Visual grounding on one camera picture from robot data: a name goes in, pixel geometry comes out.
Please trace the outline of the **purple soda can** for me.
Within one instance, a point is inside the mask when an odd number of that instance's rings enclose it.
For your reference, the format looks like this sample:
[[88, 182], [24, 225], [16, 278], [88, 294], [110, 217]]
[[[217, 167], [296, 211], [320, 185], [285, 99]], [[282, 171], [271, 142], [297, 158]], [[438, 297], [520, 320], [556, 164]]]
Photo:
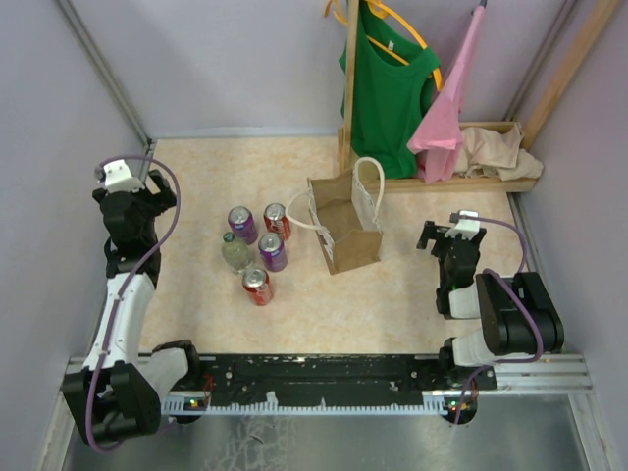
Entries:
[[258, 250], [265, 268], [280, 272], [288, 264], [288, 255], [283, 238], [276, 233], [266, 233], [258, 241]]
[[230, 210], [228, 223], [236, 237], [247, 245], [253, 244], [258, 238], [258, 230], [251, 211], [244, 206], [237, 206]]

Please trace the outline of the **brown canvas bag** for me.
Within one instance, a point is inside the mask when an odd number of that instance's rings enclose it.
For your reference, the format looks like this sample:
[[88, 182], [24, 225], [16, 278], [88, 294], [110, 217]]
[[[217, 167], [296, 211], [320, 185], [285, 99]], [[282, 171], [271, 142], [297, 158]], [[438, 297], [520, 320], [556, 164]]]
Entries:
[[[364, 164], [377, 170], [376, 196], [360, 179], [359, 170]], [[288, 202], [286, 216], [291, 224], [316, 233], [329, 272], [337, 275], [380, 260], [383, 231], [379, 215], [384, 194], [382, 165], [372, 157], [361, 157], [352, 169], [336, 177], [308, 180], [307, 189]], [[308, 201], [309, 224], [292, 215], [292, 206], [300, 197]]]

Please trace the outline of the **green cap glass bottle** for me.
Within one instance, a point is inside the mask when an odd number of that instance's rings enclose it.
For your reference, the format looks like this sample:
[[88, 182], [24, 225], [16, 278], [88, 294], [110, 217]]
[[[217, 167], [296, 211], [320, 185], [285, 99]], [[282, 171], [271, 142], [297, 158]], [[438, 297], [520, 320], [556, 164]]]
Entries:
[[233, 232], [223, 234], [221, 251], [225, 262], [235, 273], [241, 274], [254, 263], [248, 245]]

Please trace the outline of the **red soda can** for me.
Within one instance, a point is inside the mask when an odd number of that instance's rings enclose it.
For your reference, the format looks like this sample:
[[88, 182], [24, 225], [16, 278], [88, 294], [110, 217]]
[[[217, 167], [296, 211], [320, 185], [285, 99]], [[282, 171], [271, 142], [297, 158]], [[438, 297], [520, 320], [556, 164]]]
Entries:
[[288, 240], [291, 235], [291, 227], [286, 216], [286, 207], [281, 203], [271, 203], [264, 210], [264, 222], [269, 232], [279, 235], [283, 240]]

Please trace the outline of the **red cola can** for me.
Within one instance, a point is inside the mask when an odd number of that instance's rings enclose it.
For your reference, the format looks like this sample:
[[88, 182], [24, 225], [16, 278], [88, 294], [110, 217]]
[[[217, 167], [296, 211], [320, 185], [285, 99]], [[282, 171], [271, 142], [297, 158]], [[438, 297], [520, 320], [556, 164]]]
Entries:
[[274, 288], [270, 276], [262, 268], [246, 269], [242, 274], [241, 284], [249, 300], [256, 306], [266, 306], [274, 298]]

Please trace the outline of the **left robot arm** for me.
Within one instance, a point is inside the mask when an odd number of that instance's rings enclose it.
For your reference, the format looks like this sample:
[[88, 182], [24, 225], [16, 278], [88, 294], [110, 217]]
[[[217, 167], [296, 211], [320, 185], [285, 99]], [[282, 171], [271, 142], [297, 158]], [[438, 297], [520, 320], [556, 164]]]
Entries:
[[146, 365], [138, 363], [144, 317], [161, 270], [164, 240], [155, 220], [181, 210], [176, 179], [158, 170], [141, 178], [122, 161], [102, 172], [104, 184], [92, 197], [109, 233], [106, 299], [92, 347], [80, 370], [65, 375], [61, 391], [83, 441], [108, 452], [156, 433], [163, 401], [175, 386], [197, 387], [204, 366], [190, 340], [162, 343]]

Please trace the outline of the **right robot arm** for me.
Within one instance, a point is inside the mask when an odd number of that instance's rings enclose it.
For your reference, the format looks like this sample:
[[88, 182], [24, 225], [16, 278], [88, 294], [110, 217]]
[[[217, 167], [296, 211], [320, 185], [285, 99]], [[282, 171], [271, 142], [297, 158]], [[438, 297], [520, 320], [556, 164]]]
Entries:
[[471, 213], [452, 216], [452, 225], [424, 223], [417, 242], [439, 265], [436, 308], [448, 320], [478, 320], [470, 334], [450, 338], [439, 351], [439, 377], [448, 387], [470, 387], [501, 363], [535, 362], [559, 353], [564, 327], [541, 276], [518, 268], [511, 277], [477, 271], [485, 221]]

